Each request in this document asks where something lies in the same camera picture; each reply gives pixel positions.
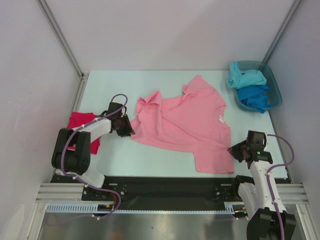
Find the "pink t shirt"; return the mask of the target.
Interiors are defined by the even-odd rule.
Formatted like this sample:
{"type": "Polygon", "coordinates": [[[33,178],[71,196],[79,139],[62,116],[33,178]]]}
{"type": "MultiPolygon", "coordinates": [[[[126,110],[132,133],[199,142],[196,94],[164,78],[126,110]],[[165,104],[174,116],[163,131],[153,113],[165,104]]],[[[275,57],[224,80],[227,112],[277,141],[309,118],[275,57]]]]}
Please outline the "pink t shirt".
{"type": "Polygon", "coordinates": [[[227,105],[219,92],[201,75],[182,87],[182,95],[163,98],[155,91],[140,97],[131,121],[132,140],[165,150],[193,154],[199,173],[232,174],[228,149],[231,128],[224,113],[227,105]]]}

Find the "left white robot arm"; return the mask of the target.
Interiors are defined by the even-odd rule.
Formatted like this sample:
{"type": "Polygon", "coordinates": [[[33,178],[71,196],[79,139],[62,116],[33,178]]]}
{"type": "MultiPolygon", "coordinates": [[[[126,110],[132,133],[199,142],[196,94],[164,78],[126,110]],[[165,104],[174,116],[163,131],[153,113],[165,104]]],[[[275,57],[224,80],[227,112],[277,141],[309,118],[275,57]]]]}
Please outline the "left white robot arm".
{"type": "Polygon", "coordinates": [[[58,132],[51,165],[67,176],[93,186],[93,194],[100,200],[110,196],[111,188],[104,184],[104,174],[98,172],[91,156],[98,153],[102,136],[116,132],[129,137],[135,132],[127,115],[127,107],[110,102],[100,115],[92,112],[73,112],[67,127],[58,132]]]}

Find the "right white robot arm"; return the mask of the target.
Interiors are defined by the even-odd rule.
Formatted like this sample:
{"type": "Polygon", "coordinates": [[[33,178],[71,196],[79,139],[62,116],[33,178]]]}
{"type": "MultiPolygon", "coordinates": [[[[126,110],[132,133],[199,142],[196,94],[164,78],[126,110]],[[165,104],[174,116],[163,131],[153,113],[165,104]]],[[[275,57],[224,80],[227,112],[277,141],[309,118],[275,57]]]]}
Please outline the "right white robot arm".
{"type": "Polygon", "coordinates": [[[267,137],[264,132],[250,130],[244,141],[228,149],[234,159],[246,162],[251,173],[251,176],[237,175],[230,194],[244,203],[249,220],[247,239],[262,240],[274,234],[279,240],[290,240],[297,221],[288,213],[277,189],[273,171],[283,164],[273,164],[271,153],[265,150],[267,137]]]}

